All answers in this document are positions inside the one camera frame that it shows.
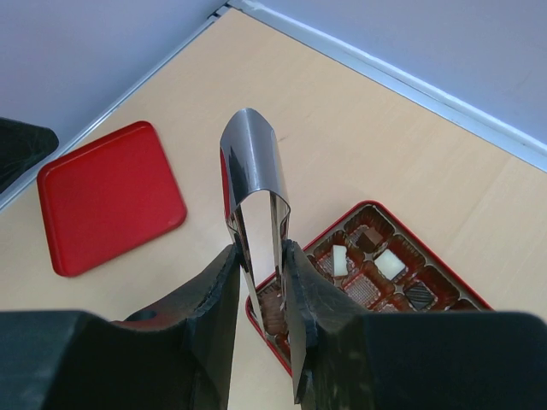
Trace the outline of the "metal tongs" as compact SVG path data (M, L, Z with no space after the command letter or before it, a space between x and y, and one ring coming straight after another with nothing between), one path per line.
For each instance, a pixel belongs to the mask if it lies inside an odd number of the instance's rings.
M242 108L227 122L220 140L221 178L225 222L233 243L243 254L242 268L256 323L263 336L270 335L269 319L256 290L249 239L242 204L251 195L269 194L274 274L279 286L280 308L285 307L285 258L291 207L277 138L273 127L257 110Z

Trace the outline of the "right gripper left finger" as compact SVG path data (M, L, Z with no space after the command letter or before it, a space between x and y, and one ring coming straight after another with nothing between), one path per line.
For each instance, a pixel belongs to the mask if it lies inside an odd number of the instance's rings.
M195 278L122 321L85 311L1 315L4 409L224 409L240 255L224 248Z

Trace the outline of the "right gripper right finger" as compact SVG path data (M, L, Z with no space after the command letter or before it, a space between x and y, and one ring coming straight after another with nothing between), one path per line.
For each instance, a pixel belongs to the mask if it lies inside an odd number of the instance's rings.
M284 244L295 403L303 409L543 409L546 325L518 312L374 313Z

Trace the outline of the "white chocolate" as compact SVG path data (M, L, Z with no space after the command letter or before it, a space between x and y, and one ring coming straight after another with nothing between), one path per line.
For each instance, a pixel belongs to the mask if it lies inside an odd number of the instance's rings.
M374 260L374 264L388 280L393 280L406 271L406 265L389 249L382 252Z

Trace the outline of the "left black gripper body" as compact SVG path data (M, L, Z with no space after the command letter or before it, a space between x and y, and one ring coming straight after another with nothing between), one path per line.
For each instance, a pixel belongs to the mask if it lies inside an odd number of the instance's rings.
M53 153L58 145L58 137L50 128L1 118L1 192Z

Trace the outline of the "white chocolate box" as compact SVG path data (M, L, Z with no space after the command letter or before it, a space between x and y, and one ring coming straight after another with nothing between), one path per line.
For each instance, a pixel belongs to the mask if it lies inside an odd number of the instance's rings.
M332 275L335 278L342 278L348 275L347 248L343 245L332 246Z

